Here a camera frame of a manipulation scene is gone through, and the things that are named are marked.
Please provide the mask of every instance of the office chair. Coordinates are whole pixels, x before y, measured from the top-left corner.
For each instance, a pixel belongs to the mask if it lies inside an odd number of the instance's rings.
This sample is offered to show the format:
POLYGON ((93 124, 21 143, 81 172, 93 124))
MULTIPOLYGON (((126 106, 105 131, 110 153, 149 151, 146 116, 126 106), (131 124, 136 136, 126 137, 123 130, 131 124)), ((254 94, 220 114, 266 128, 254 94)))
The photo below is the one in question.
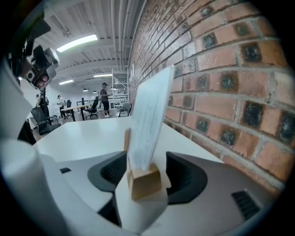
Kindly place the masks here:
MULTIPOLYGON (((72 105, 72 102, 71 102, 70 100, 68 100, 68 101, 66 102, 66 108, 71 107, 71 105, 72 105)), ((71 111, 65 111, 65 113, 66 113, 66 118, 68 118, 69 116, 72 116, 71 111)))
POLYGON ((97 112, 97 109, 96 109, 97 104, 98 104, 98 100, 95 99, 94 102, 93 102, 92 107, 90 109, 85 110, 85 111, 90 113, 90 115, 88 115, 88 116, 90 116, 90 119, 92 119, 92 116, 96 116, 98 118, 98 116, 96 114, 96 112, 97 112))
POLYGON ((120 109, 120 113, 118 117, 121 117, 121 112, 128 112, 127 116, 129 116, 131 109, 132 109, 131 103, 124 103, 122 108, 120 109))
POLYGON ((35 121, 37 122, 39 135, 41 136, 45 134, 49 134, 51 131, 61 126, 56 116, 45 117, 44 112, 42 111, 40 107, 33 108, 31 113, 35 121), (51 119, 51 118, 55 118, 57 121, 57 124, 50 125, 48 119, 51 119))

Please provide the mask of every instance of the shorts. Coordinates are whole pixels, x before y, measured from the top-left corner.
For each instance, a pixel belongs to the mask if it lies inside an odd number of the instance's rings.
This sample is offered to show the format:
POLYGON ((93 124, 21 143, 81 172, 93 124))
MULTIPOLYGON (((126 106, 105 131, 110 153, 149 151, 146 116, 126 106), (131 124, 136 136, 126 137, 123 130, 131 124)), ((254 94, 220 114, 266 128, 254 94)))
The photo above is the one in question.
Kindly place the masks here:
POLYGON ((101 101, 102 102, 102 104, 103 104, 103 109, 105 110, 105 111, 107 111, 108 109, 109 109, 109 102, 108 101, 101 101))

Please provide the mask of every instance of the table leg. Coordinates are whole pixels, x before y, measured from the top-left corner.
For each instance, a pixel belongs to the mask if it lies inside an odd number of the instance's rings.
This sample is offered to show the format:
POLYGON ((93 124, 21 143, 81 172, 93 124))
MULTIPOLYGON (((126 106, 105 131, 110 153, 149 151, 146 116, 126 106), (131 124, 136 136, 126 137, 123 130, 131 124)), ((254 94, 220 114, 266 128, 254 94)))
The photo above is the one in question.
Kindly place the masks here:
POLYGON ((75 115, 74 115, 74 109, 71 109, 71 113, 72 113, 73 121, 76 121, 75 120, 75 115))
POLYGON ((85 120, 85 118, 84 118, 84 114, 83 114, 83 110, 84 110, 83 107, 81 107, 80 110, 81 110, 82 120, 85 120))

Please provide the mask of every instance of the cardboard holder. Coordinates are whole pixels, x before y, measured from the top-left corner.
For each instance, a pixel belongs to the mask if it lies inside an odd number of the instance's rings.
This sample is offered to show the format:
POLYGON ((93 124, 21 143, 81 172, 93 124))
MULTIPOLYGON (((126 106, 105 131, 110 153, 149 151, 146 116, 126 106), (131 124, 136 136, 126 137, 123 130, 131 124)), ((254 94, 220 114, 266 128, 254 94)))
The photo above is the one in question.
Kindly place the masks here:
MULTIPOLYGON (((128 151, 131 130, 125 131, 124 151, 128 151)), ((131 170, 127 155, 127 182, 132 200, 138 200, 162 189, 161 174, 155 163, 151 163, 148 171, 131 170)))

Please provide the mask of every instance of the man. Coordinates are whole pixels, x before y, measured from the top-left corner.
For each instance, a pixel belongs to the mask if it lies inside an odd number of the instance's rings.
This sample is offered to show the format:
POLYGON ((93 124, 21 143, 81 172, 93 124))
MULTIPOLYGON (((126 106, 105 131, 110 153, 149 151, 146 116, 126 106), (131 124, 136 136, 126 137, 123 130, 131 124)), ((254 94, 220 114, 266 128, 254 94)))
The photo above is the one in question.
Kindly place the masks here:
POLYGON ((37 100, 37 101, 36 101, 36 106, 35 106, 35 107, 39 107, 39 105, 38 105, 38 102, 39 102, 39 95, 38 95, 38 94, 36 95, 36 100, 37 100))
POLYGON ((60 95, 57 96, 57 99, 59 100, 56 104, 59 105, 60 117, 65 119, 65 112, 61 111, 64 109, 65 100, 60 95))
POLYGON ((46 117, 49 117, 49 116, 50 116, 50 115, 49 115, 48 105, 49 105, 49 100, 48 100, 48 98, 46 97, 46 98, 44 99, 44 93, 41 92, 41 96, 40 96, 40 98, 39 98, 39 100, 38 100, 38 106, 41 107, 41 109, 42 109, 42 111, 43 111, 43 113, 44 113, 44 115, 45 115, 46 117))
POLYGON ((102 89, 100 90, 100 95, 101 95, 101 102, 103 104, 103 110, 105 111, 105 117, 109 118, 111 114, 109 113, 108 97, 111 96, 112 94, 108 94, 106 92, 106 83, 102 83, 102 89))

